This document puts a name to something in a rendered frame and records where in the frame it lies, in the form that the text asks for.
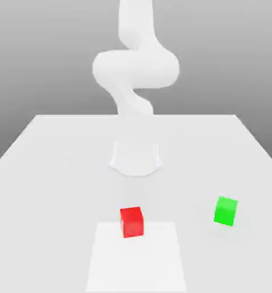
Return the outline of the small red cube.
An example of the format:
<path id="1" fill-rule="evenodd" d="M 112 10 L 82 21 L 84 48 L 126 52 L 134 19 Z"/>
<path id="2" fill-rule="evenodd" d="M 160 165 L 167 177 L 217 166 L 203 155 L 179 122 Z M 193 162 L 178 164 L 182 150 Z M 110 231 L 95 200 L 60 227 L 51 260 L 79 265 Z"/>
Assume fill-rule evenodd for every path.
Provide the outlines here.
<path id="1" fill-rule="evenodd" d="M 144 219 L 140 207 L 121 208 L 120 219 L 124 238 L 144 234 Z"/>

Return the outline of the small green cube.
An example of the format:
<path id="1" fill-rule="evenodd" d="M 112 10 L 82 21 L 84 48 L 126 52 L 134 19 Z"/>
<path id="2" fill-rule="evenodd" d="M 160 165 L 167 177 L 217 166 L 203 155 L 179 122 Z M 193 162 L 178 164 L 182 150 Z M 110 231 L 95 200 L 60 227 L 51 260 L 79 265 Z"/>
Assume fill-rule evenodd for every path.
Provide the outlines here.
<path id="1" fill-rule="evenodd" d="M 232 227 L 234 225 L 237 205 L 237 200 L 219 196 L 215 207 L 214 221 Z"/>

